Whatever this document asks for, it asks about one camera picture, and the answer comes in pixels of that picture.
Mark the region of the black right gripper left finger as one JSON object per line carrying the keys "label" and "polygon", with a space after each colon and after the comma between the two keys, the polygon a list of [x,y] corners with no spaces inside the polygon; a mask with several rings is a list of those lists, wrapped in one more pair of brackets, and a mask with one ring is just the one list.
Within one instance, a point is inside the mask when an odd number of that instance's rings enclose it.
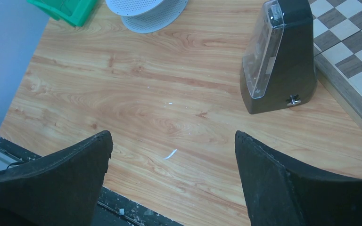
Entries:
{"label": "black right gripper left finger", "polygon": [[0,171],[0,226],[89,226],[113,150],[101,131]]}

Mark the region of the grey cable spool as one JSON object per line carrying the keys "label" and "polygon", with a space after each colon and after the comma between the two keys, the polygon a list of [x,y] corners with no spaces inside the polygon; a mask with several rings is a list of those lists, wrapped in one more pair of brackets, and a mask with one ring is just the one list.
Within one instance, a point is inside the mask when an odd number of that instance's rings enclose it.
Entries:
{"label": "grey cable spool", "polygon": [[188,0],[107,0],[106,4],[120,16],[128,30],[145,34],[157,32],[174,22]]}

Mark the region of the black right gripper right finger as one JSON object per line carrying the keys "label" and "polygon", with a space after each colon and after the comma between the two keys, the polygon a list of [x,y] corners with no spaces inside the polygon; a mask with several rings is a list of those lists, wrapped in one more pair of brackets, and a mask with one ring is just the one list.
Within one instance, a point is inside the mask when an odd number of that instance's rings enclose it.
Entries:
{"label": "black right gripper right finger", "polygon": [[362,179],[322,170],[245,132],[235,155],[253,226],[362,226]]}

